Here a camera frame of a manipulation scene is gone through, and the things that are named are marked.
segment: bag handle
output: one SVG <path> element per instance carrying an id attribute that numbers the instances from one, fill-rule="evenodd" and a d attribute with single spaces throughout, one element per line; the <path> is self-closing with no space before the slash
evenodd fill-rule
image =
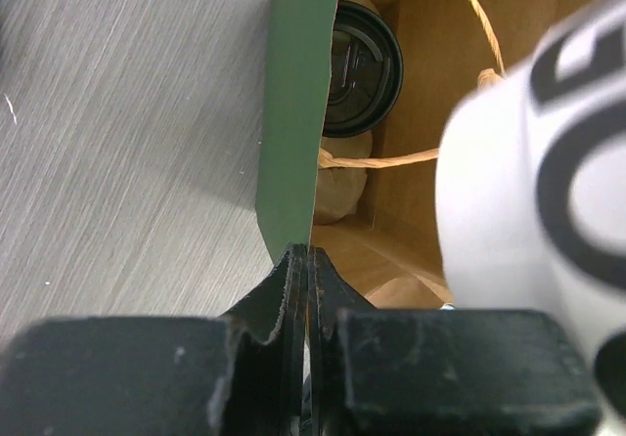
<path id="1" fill-rule="evenodd" d="M 505 76 L 505 64 L 502 59 L 502 52 L 500 51 L 500 44 L 498 43 L 498 37 L 493 31 L 491 22 L 487 17 L 484 9 L 480 5 L 478 0 L 468 0 L 473 8 L 473 11 L 480 20 L 482 29 L 487 36 L 487 41 L 491 47 L 491 51 L 496 58 L 496 63 L 500 70 L 498 74 L 494 69 L 484 69 L 478 75 L 478 88 L 484 89 L 486 87 L 493 86 L 502 80 Z M 366 168 L 366 169 L 383 169 L 385 167 L 396 167 L 398 165 L 414 164 L 416 162 L 424 162 L 427 160 L 437 159 L 439 157 L 439 148 L 434 150 L 421 151 L 419 153 L 400 155 L 397 157 L 383 157 L 383 158 L 364 158 L 364 159 L 350 159 L 347 157 L 333 157 L 331 153 L 320 148 L 318 154 L 318 167 L 328 169 L 331 167 L 353 167 L 353 168 Z"/>

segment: black object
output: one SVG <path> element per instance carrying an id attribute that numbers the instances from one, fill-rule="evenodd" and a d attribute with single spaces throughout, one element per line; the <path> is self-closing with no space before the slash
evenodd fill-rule
<path id="1" fill-rule="evenodd" d="M 402 86 L 395 35 L 369 9 L 339 1 L 331 58 L 324 136 L 343 138 L 372 129 L 391 110 Z"/>
<path id="2" fill-rule="evenodd" d="M 3 436 L 589 435 L 600 418 L 545 315 L 379 311 L 302 245 L 220 318 L 32 327 L 0 379 Z"/>

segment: gray table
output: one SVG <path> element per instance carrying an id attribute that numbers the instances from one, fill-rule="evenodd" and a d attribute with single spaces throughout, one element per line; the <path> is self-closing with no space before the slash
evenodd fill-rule
<path id="1" fill-rule="evenodd" d="M 269 271 L 268 7 L 0 0 L 2 341 L 47 315 L 217 314 Z"/>

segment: round container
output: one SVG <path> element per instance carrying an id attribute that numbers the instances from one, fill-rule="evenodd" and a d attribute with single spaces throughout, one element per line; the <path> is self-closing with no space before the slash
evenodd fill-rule
<path id="1" fill-rule="evenodd" d="M 331 55 L 324 136 L 346 138 L 372 129 L 391 110 L 402 86 L 395 35 L 368 8 L 339 0 Z"/>

